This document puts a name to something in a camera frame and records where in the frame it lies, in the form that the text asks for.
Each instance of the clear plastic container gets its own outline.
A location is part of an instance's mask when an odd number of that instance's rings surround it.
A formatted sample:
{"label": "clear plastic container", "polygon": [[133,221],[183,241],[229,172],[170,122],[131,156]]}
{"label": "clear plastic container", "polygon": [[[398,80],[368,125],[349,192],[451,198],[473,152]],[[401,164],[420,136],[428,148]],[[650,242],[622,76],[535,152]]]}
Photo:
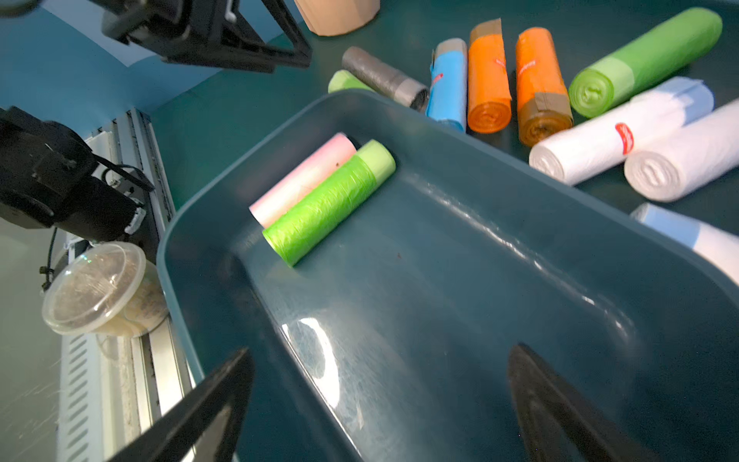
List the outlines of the clear plastic container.
{"label": "clear plastic container", "polygon": [[167,305],[157,267],[127,242],[86,251],[55,279],[41,315],[56,333],[138,337],[161,323]]}

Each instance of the plastic bin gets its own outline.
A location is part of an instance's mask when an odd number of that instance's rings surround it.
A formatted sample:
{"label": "plastic bin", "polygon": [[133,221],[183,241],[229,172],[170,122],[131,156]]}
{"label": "plastic bin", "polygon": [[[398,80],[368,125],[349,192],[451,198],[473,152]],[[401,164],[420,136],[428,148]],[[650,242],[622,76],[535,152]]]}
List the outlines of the plastic bin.
{"label": "plastic bin", "polygon": [[[295,268],[248,207],[336,132],[396,173]],[[739,288],[689,249],[379,95],[312,103],[189,201],[158,268],[197,380],[238,347],[243,460],[520,461],[525,342],[665,460],[739,447]]]}

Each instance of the plastic lid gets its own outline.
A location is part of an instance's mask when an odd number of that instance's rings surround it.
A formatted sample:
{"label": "plastic lid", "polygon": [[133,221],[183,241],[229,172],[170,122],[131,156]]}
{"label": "plastic lid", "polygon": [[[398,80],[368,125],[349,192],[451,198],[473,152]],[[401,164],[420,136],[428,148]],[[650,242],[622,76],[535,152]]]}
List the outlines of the plastic lid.
{"label": "plastic lid", "polygon": [[106,242],[90,248],[54,279],[41,315],[60,334],[94,330],[126,306],[145,270],[146,255],[136,245]]}

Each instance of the light green garbage bag roll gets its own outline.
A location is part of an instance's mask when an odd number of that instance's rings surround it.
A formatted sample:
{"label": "light green garbage bag roll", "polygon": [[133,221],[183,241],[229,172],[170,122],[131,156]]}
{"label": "light green garbage bag roll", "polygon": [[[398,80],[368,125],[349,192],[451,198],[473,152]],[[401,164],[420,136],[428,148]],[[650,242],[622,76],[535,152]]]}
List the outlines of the light green garbage bag roll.
{"label": "light green garbage bag roll", "polygon": [[586,67],[570,84],[570,104],[587,118],[603,114],[705,55],[721,35],[721,17],[689,8]]}
{"label": "light green garbage bag roll", "polygon": [[350,88],[359,88],[362,90],[369,90],[370,92],[374,92],[373,89],[365,85],[363,81],[359,80],[356,75],[352,74],[348,70],[336,71],[336,73],[333,75],[328,83],[329,93],[334,93],[339,90],[346,90]]}
{"label": "light green garbage bag roll", "polygon": [[375,140],[357,151],[318,188],[262,233],[294,266],[395,171],[395,159]]}

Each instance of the blue wall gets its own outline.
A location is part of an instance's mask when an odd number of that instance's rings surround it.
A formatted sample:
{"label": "blue wall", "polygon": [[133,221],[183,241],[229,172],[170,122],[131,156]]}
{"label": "blue wall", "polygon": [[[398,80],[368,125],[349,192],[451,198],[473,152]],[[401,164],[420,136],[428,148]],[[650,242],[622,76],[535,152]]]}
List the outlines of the blue wall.
{"label": "blue wall", "polygon": [[[286,3],[300,21],[292,0]],[[242,1],[240,11],[265,41],[281,33],[259,0]],[[126,67],[41,8],[0,19],[0,106],[56,120],[83,137],[134,106],[152,111],[218,70],[164,64],[158,56]]]}

